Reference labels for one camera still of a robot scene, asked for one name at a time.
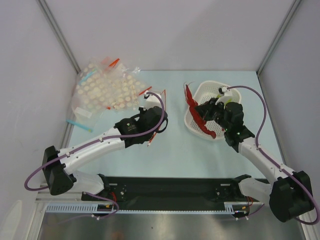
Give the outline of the clear bag with orange zipper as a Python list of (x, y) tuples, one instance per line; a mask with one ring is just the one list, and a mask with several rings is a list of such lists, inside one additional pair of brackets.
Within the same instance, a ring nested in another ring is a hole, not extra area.
[(139, 131), (144, 133), (141, 136), (149, 147), (154, 138), (163, 132), (168, 125), (167, 94), (166, 90), (153, 89), (151, 86), (142, 91), (144, 105), (139, 107), (137, 119)]

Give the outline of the white perforated plastic basket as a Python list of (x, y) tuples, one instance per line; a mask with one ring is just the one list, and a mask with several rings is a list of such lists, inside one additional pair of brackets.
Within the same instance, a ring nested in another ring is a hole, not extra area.
[(184, 88), (187, 103), (187, 111), (184, 116), (184, 124), (196, 136), (209, 141), (218, 141), (224, 139), (225, 129), (219, 126), (215, 121), (204, 121), (196, 113), (195, 107), (208, 102), (212, 98), (222, 97), (224, 104), (235, 102), (241, 103), (242, 96), (236, 89), (227, 90), (226, 96), (220, 92), (220, 88), (227, 88), (228, 85), (208, 80), (202, 82), (195, 93), (192, 93), (190, 87)]

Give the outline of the red toy lobster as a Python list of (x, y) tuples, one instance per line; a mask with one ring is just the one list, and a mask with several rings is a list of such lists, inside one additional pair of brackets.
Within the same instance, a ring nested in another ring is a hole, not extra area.
[(212, 130), (209, 130), (206, 127), (206, 121), (204, 119), (202, 119), (202, 117), (200, 116), (200, 114), (196, 111), (196, 107), (199, 105), (192, 96), (192, 93), (190, 91), (189, 85), (185, 84), (184, 85), (184, 95), (185, 95), (185, 101), (188, 105), (188, 109), (189, 112), (194, 120), (194, 122), (196, 123), (196, 125), (201, 129), (201, 131), (203, 133), (205, 133), (206, 135), (209, 135), (212, 139), (216, 138), (216, 133)]

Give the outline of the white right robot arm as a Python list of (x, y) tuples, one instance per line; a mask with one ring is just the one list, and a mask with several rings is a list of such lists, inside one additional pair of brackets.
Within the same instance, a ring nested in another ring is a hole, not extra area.
[(237, 184), (230, 188), (235, 200), (252, 197), (269, 206), (273, 215), (283, 223), (312, 210), (320, 212), (312, 194), (310, 177), (304, 171), (296, 172), (275, 161), (266, 153), (258, 137), (244, 125), (240, 103), (224, 104), (212, 98), (196, 106), (195, 112), (201, 120), (215, 121), (222, 127), (227, 144), (253, 163), (268, 181), (263, 183), (250, 176), (238, 177)]

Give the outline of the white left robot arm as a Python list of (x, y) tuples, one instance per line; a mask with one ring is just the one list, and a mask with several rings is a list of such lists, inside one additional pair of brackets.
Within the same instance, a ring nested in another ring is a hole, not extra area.
[(81, 172), (79, 168), (111, 152), (148, 142), (155, 133), (160, 133), (161, 124), (168, 121), (167, 113), (158, 106), (139, 110), (138, 114), (122, 119), (83, 144), (60, 150), (48, 147), (43, 157), (43, 163), (48, 165), (43, 173), (50, 194), (87, 192), (99, 200), (107, 199), (110, 195), (107, 178), (103, 174)]

